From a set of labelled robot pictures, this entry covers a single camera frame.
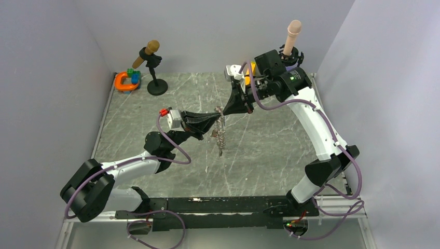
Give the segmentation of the metal disc with keyrings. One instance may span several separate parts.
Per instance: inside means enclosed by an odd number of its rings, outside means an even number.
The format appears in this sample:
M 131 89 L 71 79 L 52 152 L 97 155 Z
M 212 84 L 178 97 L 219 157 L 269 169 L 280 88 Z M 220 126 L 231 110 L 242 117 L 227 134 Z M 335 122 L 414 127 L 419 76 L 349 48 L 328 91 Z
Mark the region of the metal disc with keyrings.
M 215 122 L 214 129 L 211 133 L 211 137 L 216 138 L 216 145 L 218 147 L 218 156 L 223 155 L 223 151 L 226 146 L 225 140 L 225 116 L 223 115 L 223 109 L 220 106 L 215 107 L 216 112 L 220 114 L 220 117 Z

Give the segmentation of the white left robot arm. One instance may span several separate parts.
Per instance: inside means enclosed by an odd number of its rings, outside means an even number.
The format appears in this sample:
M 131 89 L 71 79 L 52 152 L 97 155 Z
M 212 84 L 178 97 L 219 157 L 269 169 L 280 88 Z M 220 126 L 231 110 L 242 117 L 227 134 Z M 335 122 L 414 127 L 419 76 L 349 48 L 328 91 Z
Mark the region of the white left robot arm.
M 123 209 L 137 218 L 149 211 L 149 197 L 138 187 L 127 190 L 117 186 L 142 175 L 153 175 L 171 164 L 189 165 L 190 155 L 181 144 L 203 136 L 222 117 L 222 113 L 193 113 L 166 108 L 156 117 L 156 132 L 145 137 L 144 151 L 139 155 L 113 162 L 85 161 L 60 192 L 65 201 L 64 217 L 85 223 L 102 212 Z

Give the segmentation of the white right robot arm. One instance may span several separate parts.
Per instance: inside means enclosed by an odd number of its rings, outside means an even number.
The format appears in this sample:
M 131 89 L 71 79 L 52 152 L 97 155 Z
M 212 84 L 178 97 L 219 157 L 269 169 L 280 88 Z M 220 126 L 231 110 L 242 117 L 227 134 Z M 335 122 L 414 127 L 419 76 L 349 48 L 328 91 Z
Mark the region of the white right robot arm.
M 286 209 L 295 216 L 359 155 L 359 149 L 347 144 L 325 114 L 311 80 L 300 68 L 303 58 L 303 53 L 287 56 L 271 50 L 255 57 L 260 73 L 257 77 L 252 76 L 252 71 L 246 72 L 244 65 L 227 65 L 224 70 L 226 80 L 231 82 L 231 96 L 223 109 L 225 116 L 250 114 L 255 103 L 263 108 L 261 101 L 275 96 L 281 106 L 291 109 L 312 141 L 317 159 L 305 166 L 303 178 L 286 195 Z

